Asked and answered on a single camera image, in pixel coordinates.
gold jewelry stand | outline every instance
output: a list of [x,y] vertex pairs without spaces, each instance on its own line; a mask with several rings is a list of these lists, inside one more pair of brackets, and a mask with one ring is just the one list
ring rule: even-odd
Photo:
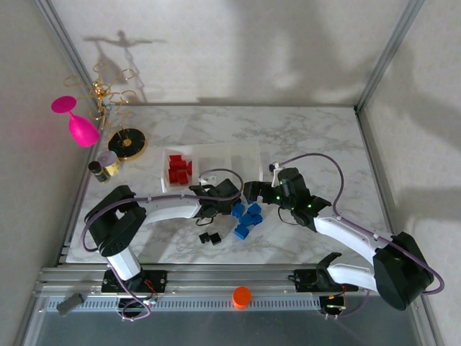
[[[123,95],[131,93],[131,101],[136,100],[138,98],[138,94],[134,90],[125,90],[123,92],[112,92],[112,85],[119,80],[129,80],[136,76],[136,73],[131,68],[127,68],[122,70],[118,77],[114,79],[110,84],[105,84],[102,81],[101,73],[104,72],[104,68],[107,68],[106,63],[97,63],[93,66],[93,71],[98,74],[98,78],[93,81],[91,86],[88,86],[82,83],[79,77],[73,75],[69,76],[64,80],[64,85],[66,87],[76,87],[76,86],[83,86],[89,90],[88,95],[84,97],[79,97],[78,99],[82,98],[91,98],[97,99],[98,104],[98,115],[93,116],[90,112],[89,116],[95,120],[101,120],[101,130],[105,129],[106,126],[106,117],[107,117],[107,106],[103,103],[104,99],[109,97],[107,102],[110,105],[117,105],[117,109],[115,110],[115,114],[122,115],[122,119],[120,121],[120,129],[116,131],[113,135],[110,134],[112,121],[109,121],[109,130],[108,130],[108,138],[110,138],[107,142],[108,149],[114,151],[120,160],[132,160],[139,157],[146,149],[147,142],[146,136],[138,129],[135,128],[123,128],[123,123],[126,117],[129,114],[132,114],[131,111],[122,111],[122,106],[130,103],[130,100],[124,99]],[[114,97],[119,97],[118,101],[114,101]]]

white marble surface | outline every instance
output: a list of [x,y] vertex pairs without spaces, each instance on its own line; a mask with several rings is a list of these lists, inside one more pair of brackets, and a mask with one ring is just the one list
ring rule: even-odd
[[[139,106],[125,125],[139,128],[148,139],[146,152],[107,184],[90,179],[72,238],[67,262],[104,262],[97,253],[87,253],[80,244],[83,218],[118,185],[127,184],[138,196],[161,192],[162,147],[232,141],[258,141],[264,179],[267,165],[306,152],[334,157],[344,170],[345,190],[339,210],[366,227],[385,231],[385,222],[372,180],[352,108],[314,107],[194,107]],[[106,150],[102,141],[100,150]],[[329,161],[301,159],[297,167],[314,195],[332,201],[339,189],[339,176]],[[195,220],[176,219],[142,225],[132,242],[141,263],[314,263],[333,251],[343,253],[343,262],[363,265],[359,255],[331,238],[307,228],[282,223],[275,205],[263,206],[264,222],[239,239],[233,229],[237,220],[220,216],[209,226]],[[282,210],[287,221],[290,214]],[[218,245],[202,244],[199,234],[216,231]],[[93,245],[91,236],[88,244]]]

blue block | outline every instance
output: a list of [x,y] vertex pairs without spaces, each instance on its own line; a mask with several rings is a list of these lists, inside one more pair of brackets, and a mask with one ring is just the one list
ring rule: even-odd
[[253,216],[253,225],[259,225],[261,222],[262,222],[262,216],[260,215],[256,215],[256,216]]
[[248,236],[249,230],[244,225],[238,225],[235,233],[238,238],[245,239]]
[[245,205],[242,203],[236,203],[232,210],[232,216],[236,218],[241,218],[243,213],[245,213]]
[[251,216],[251,214],[248,214],[248,213],[245,214],[244,216],[242,216],[240,218],[240,223],[245,227],[252,225],[253,224],[253,216]]
[[259,215],[261,213],[261,207],[257,203],[254,203],[248,208],[247,212],[252,216]]

orange bottle cap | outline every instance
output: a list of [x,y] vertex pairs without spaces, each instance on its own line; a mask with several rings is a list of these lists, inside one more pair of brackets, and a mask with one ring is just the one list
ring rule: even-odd
[[251,302],[251,291],[246,287],[237,287],[232,294],[233,305],[239,309],[243,310]]

red block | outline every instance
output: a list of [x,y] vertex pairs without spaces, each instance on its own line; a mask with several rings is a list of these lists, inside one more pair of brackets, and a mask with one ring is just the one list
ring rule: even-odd
[[178,172],[178,180],[181,185],[189,184],[189,179],[187,179],[187,173],[185,171]]
[[170,161],[182,161],[181,155],[170,155]]
[[170,184],[176,184],[178,182],[178,173],[176,171],[169,169],[168,176],[170,179]]
[[186,169],[186,161],[170,161],[170,169],[177,171],[178,169]]
[[187,174],[192,176],[192,161],[187,164],[186,168]]

